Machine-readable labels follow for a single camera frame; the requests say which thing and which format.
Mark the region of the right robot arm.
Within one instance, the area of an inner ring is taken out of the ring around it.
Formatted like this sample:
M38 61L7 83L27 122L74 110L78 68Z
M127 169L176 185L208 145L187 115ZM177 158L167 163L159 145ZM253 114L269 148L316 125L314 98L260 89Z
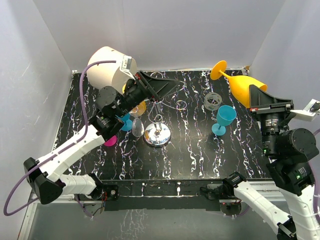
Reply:
M266 199L238 172L223 179L223 194L245 202L273 229L279 240L318 240L316 177L309 165L319 154L315 136L305 128L289 129L290 120L297 115L290 99L274 97L252 84L249 107L260 122L264 155L271 161L266 167L289 213Z

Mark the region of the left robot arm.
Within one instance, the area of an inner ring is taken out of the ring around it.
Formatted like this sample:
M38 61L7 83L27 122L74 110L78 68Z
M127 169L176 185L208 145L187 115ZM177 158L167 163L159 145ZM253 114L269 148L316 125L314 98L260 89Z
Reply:
M68 194L100 199L107 187L95 174L70 176L65 171L115 136L124 126L123 117L142 101L161 101L180 84L176 79L155 78L140 70L115 82L105 74L98 83L91 75L87 79L98 89L95 114L85 118L83 128L54 151L23 163L27 182L43 205Z

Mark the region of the blue plastic wine glass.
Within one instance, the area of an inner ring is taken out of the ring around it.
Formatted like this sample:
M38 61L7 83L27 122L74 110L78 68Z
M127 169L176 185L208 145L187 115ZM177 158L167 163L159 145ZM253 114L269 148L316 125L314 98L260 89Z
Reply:
M131 115L129 113L127 113L126 115L124 115L123 117L120 117L119 119L123 122L123 126L120 129L121 131L125 131L128 132L132 129L133 127L133 121L130 120Z

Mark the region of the grey tape roll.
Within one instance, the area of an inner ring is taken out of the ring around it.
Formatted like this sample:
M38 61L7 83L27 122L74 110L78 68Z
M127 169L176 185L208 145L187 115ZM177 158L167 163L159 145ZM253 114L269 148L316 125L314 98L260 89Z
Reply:
M222 102L222 97L218 93L210 92L205 95L203 105L209 111L216 111Z

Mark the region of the magenta plastic wine glass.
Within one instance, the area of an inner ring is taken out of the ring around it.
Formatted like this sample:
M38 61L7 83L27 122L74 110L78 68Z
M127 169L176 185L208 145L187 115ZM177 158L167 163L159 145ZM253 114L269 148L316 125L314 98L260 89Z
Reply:
M106 147L111 147L117 143L117 140L118 140L117 136L114 135L109 140L107 140L103 145Z

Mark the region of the chrome wine glass rack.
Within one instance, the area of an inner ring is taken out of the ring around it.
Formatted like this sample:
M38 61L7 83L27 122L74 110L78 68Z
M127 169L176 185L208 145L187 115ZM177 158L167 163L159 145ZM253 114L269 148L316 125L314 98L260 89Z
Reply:
M151 110L148 113L148 120L151 122L145 127L143 139L153 148L161 148L169 143L172 136L172 131L165 124L161 107L167 106L171 109L182 111L187 108L187 103L184 100L177 100L176 106L171 106L165 103L163 98L161 101L149 100L151 103Z

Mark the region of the clear wine glass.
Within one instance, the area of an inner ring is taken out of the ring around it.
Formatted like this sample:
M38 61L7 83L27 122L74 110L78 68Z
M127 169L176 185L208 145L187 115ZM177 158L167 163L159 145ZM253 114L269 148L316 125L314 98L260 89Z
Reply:
M132 121L131 132L135 137L139 138L144 134L144 131L145 131L144 124L140 119L140 114L138 113L137 109L131 110L129 113L131 116L134 117Z

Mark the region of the orange wine glass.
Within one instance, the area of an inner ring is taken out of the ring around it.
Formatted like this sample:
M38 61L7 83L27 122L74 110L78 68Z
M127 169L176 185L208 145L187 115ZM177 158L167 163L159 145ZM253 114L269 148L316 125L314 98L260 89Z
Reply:
M247 75L230 76L225 73L226 69L227 62L225 60L219 61L212 68L210 78L218 80L221 76L226 77L232 95L247 109L250 108L250 85L254 85L264 92L267 91L268 86L265 83Z
M126 84L124 84L123 85L123 87L122 87L122 93L124 94L125 93L125 86L126 86ZM146 102L145 102L145 100L143 100L140 104L138 104L136 107L134 107L132 110L135 110L135 109L137 109L138 110L138 113L140 114L140 116L142 115L142 114L144 114L145 113L145 111L146 111Z

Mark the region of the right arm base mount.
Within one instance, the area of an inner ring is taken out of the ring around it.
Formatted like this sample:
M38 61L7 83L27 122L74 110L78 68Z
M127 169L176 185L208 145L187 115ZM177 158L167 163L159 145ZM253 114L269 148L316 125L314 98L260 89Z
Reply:
M236 197L233 190L225 184L201 186L200 194L207 200L217 202L224 217L235 219L245 215L251 209L248 205L245 205L245 209L243 209L242 200Z

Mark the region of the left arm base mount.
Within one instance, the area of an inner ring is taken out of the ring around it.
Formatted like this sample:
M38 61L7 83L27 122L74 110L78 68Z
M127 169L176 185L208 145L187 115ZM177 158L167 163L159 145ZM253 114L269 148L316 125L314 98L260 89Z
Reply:
M99 201L100 207L89 213L93 219L97 213L101 214L107 205L107 201L116 201L119 198L119 186L116 184L98 183L96 188L89 194L84 194L86 200Z

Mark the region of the white cylindrical container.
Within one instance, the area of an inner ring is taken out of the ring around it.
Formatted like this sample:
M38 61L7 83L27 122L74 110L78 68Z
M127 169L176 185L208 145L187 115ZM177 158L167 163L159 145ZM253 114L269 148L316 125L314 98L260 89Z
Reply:
M123 85L130 79L129 76L120 71L121 62L123 59L123 53L109 47L104 46L97 50L89 59L88 64L101 61L116 61L115 63L102 63L97 64L87 70L86 75L88 82L94 88L100 90L103 87L111 86L116 89L120 94L123 93ZM132 58L131 69L134 76L137 71L137 63Z

